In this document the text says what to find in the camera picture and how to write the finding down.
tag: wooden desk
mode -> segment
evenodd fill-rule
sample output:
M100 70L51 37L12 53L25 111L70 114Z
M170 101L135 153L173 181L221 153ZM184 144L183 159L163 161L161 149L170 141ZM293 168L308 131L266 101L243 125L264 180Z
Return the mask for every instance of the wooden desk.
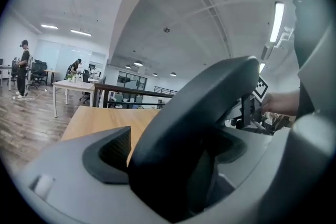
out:
M50 78L50 86L53 86L53 82L54 82L54 77L55 77L55 73L59 73L58 71L54 71L54 70L43 70L44 72L47 72L47 79L46 82L48 83L48 74L51 73L51 78Z
M86 83L82 81L70 82L68 80L61 80L53 83L53 101L54 101L54 115L57 118L56 109L56 88L65 89L65 103L68 104L68 90L89 92L90 93L90 106L93 106L93 93L95 92L95 85L93 83Z
M61 141L88 134L131 126L132 151L159 109L103 109L80 106L66 128Z

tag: table leg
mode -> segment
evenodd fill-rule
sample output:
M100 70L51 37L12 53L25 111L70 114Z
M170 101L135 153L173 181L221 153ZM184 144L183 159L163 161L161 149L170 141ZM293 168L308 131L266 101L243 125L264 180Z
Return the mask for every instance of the table leg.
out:
M56 87L54 86L53 89L53 95L52 95L52 98L54 100L54 115L55 115L55 118L57 118L57 110L56 110Z
M12 90L12 69L9 70L9 82L8 82L8 90Z
M68 104L68 89L65 89L65 104Z
M54 75L55 75L55 73L51 73L50 85L52 85L53 82L54 82Z
M93 93L90 93L90 107L93 107Z

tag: black shirt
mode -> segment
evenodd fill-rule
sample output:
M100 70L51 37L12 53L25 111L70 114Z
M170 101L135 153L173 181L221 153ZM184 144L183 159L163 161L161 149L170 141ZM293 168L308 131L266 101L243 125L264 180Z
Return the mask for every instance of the black shirt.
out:
M71 67L73 67L73 70L74 70L74 71L77 71L78 65L76 64L76 62L74 62L74 63L71 65Z
M22 54L21 61L27 61L27 62L24 65L20 66L20 68L26 69L27 64L28 64L28 60L29 60L29 56L30 56L29 50L25 50Z

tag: recessed ceiling light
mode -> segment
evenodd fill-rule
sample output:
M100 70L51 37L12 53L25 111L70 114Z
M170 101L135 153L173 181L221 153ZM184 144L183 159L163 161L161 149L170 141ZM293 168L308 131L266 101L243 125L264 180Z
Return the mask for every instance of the recessed ceiling light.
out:
M84 32L76 31L76 30L72 30L72 29L70 31L73 32L73 33L76 33L76 34L82 34L82 35L92 37L92 34L89 34L89 33L84 33Z
M262 70L264 69L264 67L266 66L265 63L261 63L260 66L259 66L259 74L262 72Z
M135 63L134 63L136 66L139 66L139 67L141 67L141 66L143 66L143 64L142 64L142 62L141 61L135 61Z
M45 28L52 28L52 29L58 29L57 26L51 26L51 25L41 25L42 27L45 27Z
M275 4L275 15L274 15L274 24L273 24L273 30L270 38L270 42L277 41L278 34L280 31L280 26L282 22L283 17L283 11L285 9L284 3L276 3Z

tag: black office chair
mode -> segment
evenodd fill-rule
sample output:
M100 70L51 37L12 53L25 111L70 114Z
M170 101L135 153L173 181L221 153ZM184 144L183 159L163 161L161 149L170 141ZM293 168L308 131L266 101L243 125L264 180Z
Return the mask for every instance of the black office chair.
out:
M35 60L33 64L31 65L31 75L30 75L30 81L31 83L28 86L28 89L31 87L35 87L36 89L41 85L45 84L47 85L47 81L44 80L44 77L46 77L47 73L44 71L48 68L47 64L45 62Z
M88 70L84 70L82 73L83 76L83 82L89 83L89 77L90 73ZM83 92L82 97L79 99L79 101L83 101L83 104L86 103L86 101L90 100L90 93L89 92Z
M10 75L10 80L11 82L14 83L17 81L17 74L18 74L18 66L17 63L19 61L19 58L15 57L14 60L12 61L12 74L8 72L8 75Z

